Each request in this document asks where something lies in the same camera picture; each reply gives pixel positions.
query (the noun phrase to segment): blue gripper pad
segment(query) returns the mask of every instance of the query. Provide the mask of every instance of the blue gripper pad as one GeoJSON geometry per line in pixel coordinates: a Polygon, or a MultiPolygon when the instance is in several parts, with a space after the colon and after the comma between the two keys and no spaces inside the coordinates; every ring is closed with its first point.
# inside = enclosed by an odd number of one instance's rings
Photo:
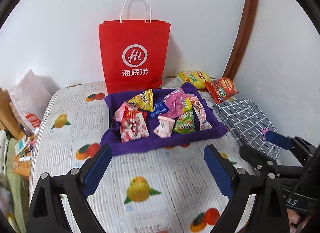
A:
{"type": "Polygon", "coordinates": [[[290,150],[293,147],[292,141],[290,138],[285,137],[281,134],[277,134],[272,131],[266,132],[266,140],[270,143],[273,143],[285,150],[290,150]]]}
{"type": "Polygon", "coordinates": [[[221,193],[232,199],[231,178],[208,145],[204,149],[204,160],[221,193]]]}
{"type": "Polygon", "coordinates": [[[83,196],[87,199],[90,195],[94,194],[110,161],[112,158],[112,149],[107,146],[100,154],[87,176],[84,178],[84,191],[83,196]]]}

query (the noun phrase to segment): white paper bag handle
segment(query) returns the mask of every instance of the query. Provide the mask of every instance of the white paper bag handle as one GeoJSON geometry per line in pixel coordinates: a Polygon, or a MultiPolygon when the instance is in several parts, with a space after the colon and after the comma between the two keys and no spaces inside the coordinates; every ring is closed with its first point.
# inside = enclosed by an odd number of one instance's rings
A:
{"type": "MultiPolygon", "coordinates": [[[[123,14],[123,10],[124,10],[124,7],[125,7],[125,4],[127,3],[128,0],[123,0],[122,2],[122,9],[121,9],[121,14],[120,14],[120,23],[122,23],[122,14],[123,14]]],[[[149,2],[149,7],[150,7],[150,18],[149,18],[149,23],[151,23],[151,4],[150,4],[150,0],[148,0],[149,2]]],[[[146,5],[146,19],[145,19],[145,22],[147,22],[147,4],[145,2],[145,5],[146,5]]]]}
{"type": "Polygon", "coordinates": [[[144,5],[145,5],[145,8],[146,8],[145,21],[144,22],[147,22],[147,3],[146,3],[146,0],[143,0],[143,2],[144,2],[144,5]]]}

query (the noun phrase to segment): yellow chip bag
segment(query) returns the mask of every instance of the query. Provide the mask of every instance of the yellow chip bag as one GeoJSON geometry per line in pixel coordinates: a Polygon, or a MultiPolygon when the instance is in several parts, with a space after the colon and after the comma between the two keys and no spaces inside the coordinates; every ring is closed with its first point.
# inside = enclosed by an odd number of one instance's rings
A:
{"type": "Polygon", "coordinates": [[[190,101],[190,98],[187,97],[186,99],[184,99],[182,97],[182,105],[183,105],[182,113],[189,111],[192,108],[192,103],[190,101]]]}
{"type": "Polygon", "coordinates": [[[211,81],[207,73],[203,71],[181,71],[178,73],[178,80],[181,84],[189,82],[197,89],[205,88],[204,81],[211,81]]]}
{"type": "Polygon", "coordinates": [[[127,101],[130,105],[145,111],[153,112],[153,93],[148,89],[127,101]]]}

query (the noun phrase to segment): haidilao logo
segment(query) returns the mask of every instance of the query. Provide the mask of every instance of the haidilao logo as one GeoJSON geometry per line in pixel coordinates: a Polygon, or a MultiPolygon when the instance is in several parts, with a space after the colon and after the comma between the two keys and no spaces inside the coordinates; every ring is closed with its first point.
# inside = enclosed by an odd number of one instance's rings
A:
{"type": "Polygon", "coordinates": [[[128,46],[122,53],[122,60],[128,67],[137,68],[141,66],[148,57],[144,46],[134,44],[128,46]]]}

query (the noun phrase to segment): candy wrapper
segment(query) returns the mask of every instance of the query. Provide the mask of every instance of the candy wrapper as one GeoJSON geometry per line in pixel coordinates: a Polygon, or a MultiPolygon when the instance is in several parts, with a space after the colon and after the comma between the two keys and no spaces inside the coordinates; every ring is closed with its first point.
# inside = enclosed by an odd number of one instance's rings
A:
{"type": "Polygon", "coordinates": [[[226,77],[211,82],[205,81],[204,84],[217,104],[239,93],[233,82],[226,77]]]}
{"type": "Polygon", "coordinates": [[[193,107],[195,108],[196,111],[196,115],[199,118],[200,121],[200,131],[202,130],[207,130],[207,129],[211,129],[212,126],[211,124],[209,124],[209,122],[207,121],[207,117],[205,115],[205,110],[203,108],[202,103],[200,102],[200,100],[198,99],[198,97],[191,97],[190,101],[193,105],[193,107]]]}
{"type": "Polygon", "coordinates": [[[181,84],[189,82],[197,89],[205,88],[204,82],[211,81],[211,77],[203,71],[181,71],[178,73],[178,80],[181,84]]]}
{"type": "Polygon", "coordinates": [[[121,119],[124,115],[124,110],[125,110],[125,107],[127,107],[128,110],[137,110],[138,107],[134,107],[132,105],[130,105],[129,103],[127,102],[124,102],[120,107],[119,109],[116,111],[115,113],[115,116],[112,118],[113,120],[116,120],[118,122],[121,122],[121,119]]]}
{"type": "Polygon", "coordinates": [[[155,102],[153,112],[149,112],[149,115],[151,116],[151,118],[154,118],[154,117],[156,117],[160,114],[164,114],[168,111],[169,111],[169,108],[167,108],[167,106],[164,104],[164,102],[157,101],[157,102],[155,102]]]}
{"type": "Polygon", "coordinates": [[[180,115],[173,130],[179,134],[189,134],[196,131],[192,109],[180,115]]]}
{"type": "Polygon", "coordinates": [[[184,99],[182,97],[182,105],[183,105],[183,109],[182,109],[183,113],[189,111],[192,108],[192,103],[190,101],[190,98],[187,97],[186,99],[184,99]]]}
{"type": "Polygon", "coordinates": [[[153,130],[153,132],[161,138],[171,137],[172,129],[176,121],[161,115],[159,115],[158,118],[159,125],[153,130]]]}
{"type": "Polygon", "coordinates": [[[153,93],[152,89],[148,89],[139,95],[131,98],[128,103],[134,107],[138,107],[145,111],[153,112],[153,93]]]}
{"type": "Polygon", "coordinates": [[[125,113],[121,119],[120,134],[122,143],[150,136],[141,111],[128,110],[125,107],[125,113]]]}
{"type": "Polygon", "coordinates": [[[188,110],[189,106],[192,108],[192,105],[188,105],[186,100],[188,100],[188,96],[182,88],[178,88],[170,94],[166,95],[164,97],[164,102],[165,105],[169,108],[169,111],[165,114],[162,114],[162,116],[173,119],[180,116],[184,111],[188,110]]]}

